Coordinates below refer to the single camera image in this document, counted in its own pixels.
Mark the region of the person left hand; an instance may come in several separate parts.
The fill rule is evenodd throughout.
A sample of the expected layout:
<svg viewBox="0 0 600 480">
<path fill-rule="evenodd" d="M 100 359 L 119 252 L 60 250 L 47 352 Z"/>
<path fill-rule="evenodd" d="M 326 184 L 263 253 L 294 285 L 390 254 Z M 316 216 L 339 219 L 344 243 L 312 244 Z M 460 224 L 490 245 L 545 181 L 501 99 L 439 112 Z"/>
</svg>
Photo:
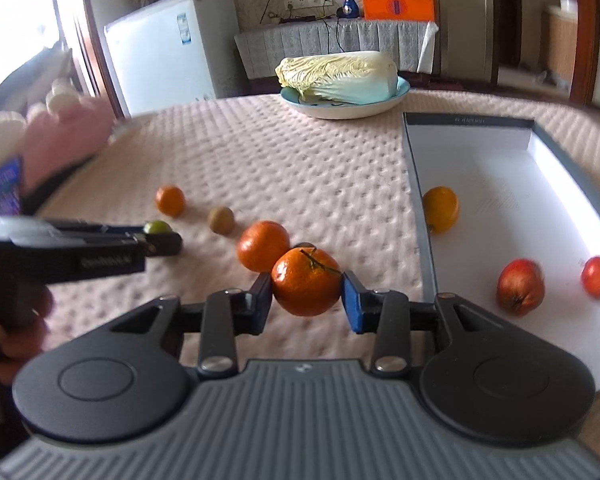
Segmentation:
<svg viewBox="0 0 600 480">
<path fill-rule="evenodd" d="M 52 292 L 43 285 L 34 285 L 24 295 L 32 312 L 32 321 L 14 330 L 0 324 L 0 384 L 10 386 L 17 373 L 42 352 L 48 333 L 46 318 L 54 306 Z"/>
</svg>

